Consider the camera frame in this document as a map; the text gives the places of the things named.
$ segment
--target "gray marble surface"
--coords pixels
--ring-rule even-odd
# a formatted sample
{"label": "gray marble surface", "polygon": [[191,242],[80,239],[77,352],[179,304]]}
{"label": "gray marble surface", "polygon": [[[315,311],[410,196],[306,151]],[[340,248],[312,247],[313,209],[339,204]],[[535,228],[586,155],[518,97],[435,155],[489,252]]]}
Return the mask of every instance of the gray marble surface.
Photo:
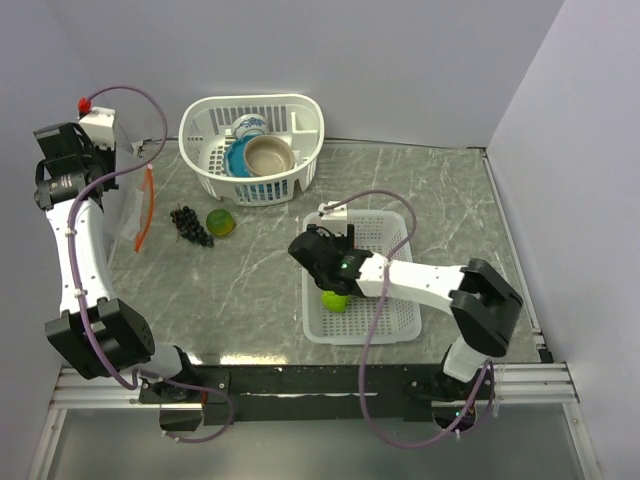
{"label": "gray marble surface", "polygon": [[[301,270],[287,254],[302,219],[322,201],[370,188],[409,199],[418,213],[411,242],[415,262],[463,264],[484,258],[521,290],[513,257],[478,150],[329,145],[320,153],[315,181],[293,201],[238,207],[210,197],[169,143],[154,163],[156,207],[139,253],[120,241],[111,270],[116,292],[141,312],[156,341],[178,345],[206,363],[353,364],[360,346],[308,340],[302,328]],[[213,249],[179,239],[169,212],[194,208],[204,222],[224,206],[236,229]],[[353,208],[393,210],[402,205],[369,197]],[[410,342],[371,348],[371,363],[437,363],[458,335],[452,317],[421,307],[423,328]],[[531,323],[520,316],[508,355],[500,361],[539,362]]]}

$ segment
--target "green lime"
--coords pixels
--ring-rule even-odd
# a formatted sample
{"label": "green lime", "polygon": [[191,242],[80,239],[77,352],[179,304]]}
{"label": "green lime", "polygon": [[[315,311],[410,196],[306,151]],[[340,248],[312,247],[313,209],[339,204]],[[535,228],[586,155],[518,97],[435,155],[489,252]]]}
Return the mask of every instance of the green lime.
{"label": "green lime", "polygon": [[349,297],[347,295],[338,295],[335,292],[322,292],[322,304],[327,310],[331,310],[335,313],[344,313],[347,309],[347,302]]}
{"label": "green lime", "polygon": [[233,217],[224,208],[209,212],[207,215],[207,230],[216,237],[224,237],[233,230]]}

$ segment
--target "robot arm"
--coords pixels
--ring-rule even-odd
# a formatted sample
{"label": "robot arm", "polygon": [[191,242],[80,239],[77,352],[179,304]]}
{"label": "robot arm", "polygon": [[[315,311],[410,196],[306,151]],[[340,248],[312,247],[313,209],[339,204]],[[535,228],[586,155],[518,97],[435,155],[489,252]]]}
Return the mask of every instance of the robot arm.
{"label": "robot arm", "polygon": [[56,239],[62,277],[60,317],[45,324],[53,347],[83,377],[108,376],[87,342],[69,262],[68,235],[75,235],[78,269],[91,326],[105,355],[119,371],[144,365],[162,377],[188,370],[176,347],[156,345],[145,319],[116,298],[103,243],[102,195],[117,188],[109,180],[80,202],[73,232],[68,218],[79,192],[115,170],[115,111],[94,107],[78,124],[53,125],[35,132],[45,159],[36,168],[36,204],[45,211]]}
{"label": "robot arm", "polygon": [[325,211],[289,246],[321,290],[339,295],[379,297],[389,264],[388,296],[437,308],[452,315],[460,337],[451,345],[443,372],[467,383],[488,357],[506,354],[522,308],[522,298],[488,262],[432,266],[387,258],[355,248],[355,227],[346,206]]}

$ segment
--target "white laundry basket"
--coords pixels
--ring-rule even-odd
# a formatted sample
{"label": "white laundry basket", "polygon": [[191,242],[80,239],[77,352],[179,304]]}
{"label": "white laundry basket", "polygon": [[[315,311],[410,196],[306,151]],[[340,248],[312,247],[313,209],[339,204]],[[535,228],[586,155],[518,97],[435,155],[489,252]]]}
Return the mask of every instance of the white laundry basket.
{"label": "white laundry basket", "polygon": [[[311,213],[304,219],[303,229],[318,221]],[[349,223],[355,225],[356,248],[387,255],[407,236],[404,218],[395,212],[382,210],[349,210]],[[394,256],[410,262],[411,248],[407,243]],[[362,345],[371,326],[378,298],[350,297],[344,313],[334,313],[322,305],[322,291],[313,278],[302,270],[302,325],[312,342],[332,345]],[[420,334],[420,306],[406,300],[388,299],[372,343],[396,343],[413,340]]]}
{"label": "white laundry basket", "polygon": [[[235,138],[231,125],[240,116],[257,113],[269,124],[269,134],[287,142],[295,167],[277,175],[256,178],[228,177],[224,153]],[[304,95],[209,97],[192,104],[180,122],[180,154],[198,174],[213,197],[238,205],[263,206],[293,198],[295,183],[304,191],[316,172],[324,141],[324,119],[316,102]]]}

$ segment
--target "dark grapes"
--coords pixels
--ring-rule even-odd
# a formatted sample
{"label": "dark grapes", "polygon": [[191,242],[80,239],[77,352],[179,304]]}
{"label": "dark grapes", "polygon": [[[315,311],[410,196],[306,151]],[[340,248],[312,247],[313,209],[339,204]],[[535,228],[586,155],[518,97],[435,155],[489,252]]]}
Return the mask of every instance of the dark grapes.
{"label": "dark grapes", "polygon": [[204,227],[200,225],[195,210],[185,205],[169,212],[169,216],[182,238],[203,247],[213,247],[213,236],[207,235]]}

